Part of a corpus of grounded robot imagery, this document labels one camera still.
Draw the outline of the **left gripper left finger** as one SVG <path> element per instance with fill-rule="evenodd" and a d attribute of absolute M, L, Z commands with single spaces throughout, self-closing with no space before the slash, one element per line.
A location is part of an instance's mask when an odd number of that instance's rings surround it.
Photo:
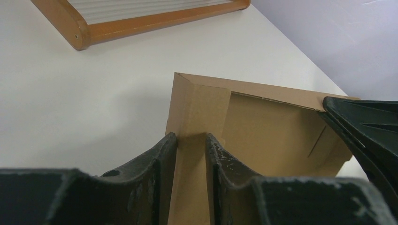
<path fill-rule="evenodd" d="M 165 225 L 176 163 L 177 137 L 104 173 L 78 169 L 0 171 L 3 225 Z"/>

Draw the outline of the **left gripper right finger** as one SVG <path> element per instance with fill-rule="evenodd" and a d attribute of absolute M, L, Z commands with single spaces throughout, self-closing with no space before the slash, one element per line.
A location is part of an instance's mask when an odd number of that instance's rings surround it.
<path fill-rule="evenodd" d="M 266 177 L 206 137 L 207 193 L 213 225 L 394 225 L 372 184 L 350 178 Z"/>

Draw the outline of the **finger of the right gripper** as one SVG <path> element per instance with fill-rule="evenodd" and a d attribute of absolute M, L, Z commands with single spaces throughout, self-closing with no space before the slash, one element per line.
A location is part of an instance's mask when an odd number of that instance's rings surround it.
<path fill-rule="evenodd" d="M 340 136 L 398 216 L 398 103 L 325 97 L 319 116 Z"/>

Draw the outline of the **brown cardboard box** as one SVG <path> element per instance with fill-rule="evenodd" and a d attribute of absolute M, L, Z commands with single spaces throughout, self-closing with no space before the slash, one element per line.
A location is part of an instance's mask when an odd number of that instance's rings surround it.
<path fill-rule="evenodd" d="M 334 177 L 352 153 L 320 117 L 326 93 L 175 73 L 166 132 L 178 138 L 170 225 L 210 224 L 205 139 L 264 176 Z"/>

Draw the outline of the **orange wooden shelf rack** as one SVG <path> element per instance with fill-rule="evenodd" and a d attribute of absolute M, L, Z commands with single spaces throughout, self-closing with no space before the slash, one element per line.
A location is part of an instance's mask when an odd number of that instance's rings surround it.
<path fill-rule="evenodd" d="M 249 0 L 34 0 L 76 50 L 91 45 L 244 10 Z"/>

